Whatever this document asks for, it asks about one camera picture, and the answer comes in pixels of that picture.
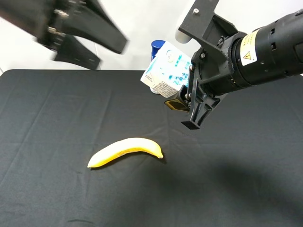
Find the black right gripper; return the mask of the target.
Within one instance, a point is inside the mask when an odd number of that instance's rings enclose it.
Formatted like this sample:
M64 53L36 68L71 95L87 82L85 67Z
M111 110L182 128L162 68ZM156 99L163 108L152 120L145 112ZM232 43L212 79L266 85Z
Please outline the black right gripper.
M186 44L191 39L200 44L193 54L188 85L177 93L177 109L189 113L181 123L198 130L207 116L232 91L239 89L235 69L235 45L238 29L214 13L218 0L195 0L182 12L175 39Z

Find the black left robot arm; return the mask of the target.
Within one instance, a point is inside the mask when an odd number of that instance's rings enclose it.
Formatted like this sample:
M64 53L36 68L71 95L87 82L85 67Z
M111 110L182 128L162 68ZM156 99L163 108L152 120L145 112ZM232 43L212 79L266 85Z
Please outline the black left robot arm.
M54 61L89 70L96 70L101 60L77 37L117 54L128 42L97 0L2 0L0 16L54 51Z

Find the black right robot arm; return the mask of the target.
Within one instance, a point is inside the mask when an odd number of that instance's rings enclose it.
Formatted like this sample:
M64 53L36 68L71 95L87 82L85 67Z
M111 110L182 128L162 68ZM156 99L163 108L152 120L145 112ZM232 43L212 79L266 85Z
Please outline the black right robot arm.
M302 10L246 34L215 13L217 3L196 0L178 26L200 44L188 85L174 98L176 109L189 113L184 125L191 130L226 94L303 72Z

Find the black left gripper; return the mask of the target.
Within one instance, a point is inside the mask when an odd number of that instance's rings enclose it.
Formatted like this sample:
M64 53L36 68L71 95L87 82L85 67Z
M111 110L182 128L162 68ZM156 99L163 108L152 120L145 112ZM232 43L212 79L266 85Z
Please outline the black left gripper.
M57 51L54 61L89 70L98 68L101 59L72 35L91 40L115 53L123 53L128 40L97 0L77 0L70 8L67 0L36 0L35 4L36 41Z

